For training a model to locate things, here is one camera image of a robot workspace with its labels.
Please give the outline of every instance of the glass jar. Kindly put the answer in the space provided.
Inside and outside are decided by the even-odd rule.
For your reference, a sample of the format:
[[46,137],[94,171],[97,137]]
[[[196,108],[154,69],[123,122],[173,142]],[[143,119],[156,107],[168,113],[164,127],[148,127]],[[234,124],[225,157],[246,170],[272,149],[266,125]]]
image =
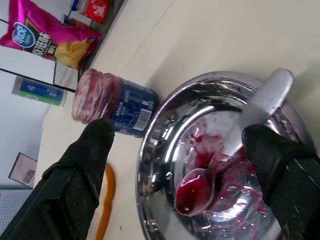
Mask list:
[[109,14],[110,3],[109,0],[73,0],[71,10],[102,24]]
[[84,124],[102,118],[116,132],[140,138],[158,105],[153,90],[111,73],[88,69],[75,92],[72,118]]

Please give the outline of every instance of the jar label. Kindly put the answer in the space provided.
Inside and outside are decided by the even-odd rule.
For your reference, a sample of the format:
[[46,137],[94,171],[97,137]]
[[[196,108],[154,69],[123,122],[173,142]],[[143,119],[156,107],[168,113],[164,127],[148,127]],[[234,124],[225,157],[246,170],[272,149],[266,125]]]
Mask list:
[[127,135],[142,137],[154,113],[156,96],[148,88],[122,79],[121,94],[113,128]]
[[83,15],[101,24],[105,20],[109,8],[108,0],[89,0]]

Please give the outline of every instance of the white wall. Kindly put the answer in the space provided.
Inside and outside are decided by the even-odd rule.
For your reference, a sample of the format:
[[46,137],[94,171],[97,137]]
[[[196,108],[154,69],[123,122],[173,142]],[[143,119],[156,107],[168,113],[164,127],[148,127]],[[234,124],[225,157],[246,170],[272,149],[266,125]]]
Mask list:
[[[34,0],[59,20],[70,11],[70,0]],[[8,21],[9,0],[0,0],[0,19]],[[0,37],[7,24],[0,21]],[[0,68],[53,83],[55,63],[42,57],[0,46]],[[21,188],[8,178],[19,152],[37,160],[42,121],[49,104],[12,95],[16,76],[0,71],[0,189]]]

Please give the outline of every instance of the white countertop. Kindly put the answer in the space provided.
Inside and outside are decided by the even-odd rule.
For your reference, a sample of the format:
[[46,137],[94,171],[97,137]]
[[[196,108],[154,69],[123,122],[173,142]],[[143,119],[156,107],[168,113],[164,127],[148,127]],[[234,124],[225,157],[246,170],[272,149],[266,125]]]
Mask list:
[[[163,98],[206,72],[265,79],[278,67],[296,76],[289,100],[320,143],[320,2],[317,0],[128,0],[93,67],[153,88]],[[35,181],[60,159],[84,125],[71,118],[73,94],[51,106]],[[116,134],[108,157],[116,193],[104,239],[142,240],[135,200],[141,139]]]

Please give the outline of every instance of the potato chip bag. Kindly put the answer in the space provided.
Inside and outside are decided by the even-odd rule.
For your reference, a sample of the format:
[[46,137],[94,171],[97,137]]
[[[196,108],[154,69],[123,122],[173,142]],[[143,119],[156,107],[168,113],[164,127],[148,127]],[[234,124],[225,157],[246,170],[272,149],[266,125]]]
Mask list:
[[90,29],[63,25],[30,0],[10,0],[8,31],[0,45],[78,69],[100,38]]

